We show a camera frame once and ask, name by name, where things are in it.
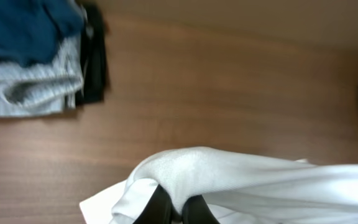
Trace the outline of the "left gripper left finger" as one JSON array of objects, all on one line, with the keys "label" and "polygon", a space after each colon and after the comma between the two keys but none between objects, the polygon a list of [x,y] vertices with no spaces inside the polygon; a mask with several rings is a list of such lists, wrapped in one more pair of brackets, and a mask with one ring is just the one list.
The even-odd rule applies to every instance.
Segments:
[{"label": "left gripper left finger", "polygon": [[172,201],[167,191],[157,186],[142,213],[134,224],[171,224]]}]

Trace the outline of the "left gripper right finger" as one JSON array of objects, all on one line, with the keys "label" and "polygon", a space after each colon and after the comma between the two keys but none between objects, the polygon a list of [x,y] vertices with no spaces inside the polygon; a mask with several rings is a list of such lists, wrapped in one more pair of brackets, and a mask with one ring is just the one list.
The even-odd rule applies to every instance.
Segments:
[{"label": "left gripper right finger", "polygon": [[182,210],[183,224],[219,224],[202,195],[189,198]]}]

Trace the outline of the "white shirt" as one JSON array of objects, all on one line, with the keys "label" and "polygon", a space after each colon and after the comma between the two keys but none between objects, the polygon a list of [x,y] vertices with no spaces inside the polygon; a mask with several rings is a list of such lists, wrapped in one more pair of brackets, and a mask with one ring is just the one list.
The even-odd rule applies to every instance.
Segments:
[{"label": "white shirt", "polygon": [[318,166],[210,147],[156,153],[80,210],[86,223],[134,223],[157,187],[176,214],[202,196],[220,223],[358,223],[358,164]]}]

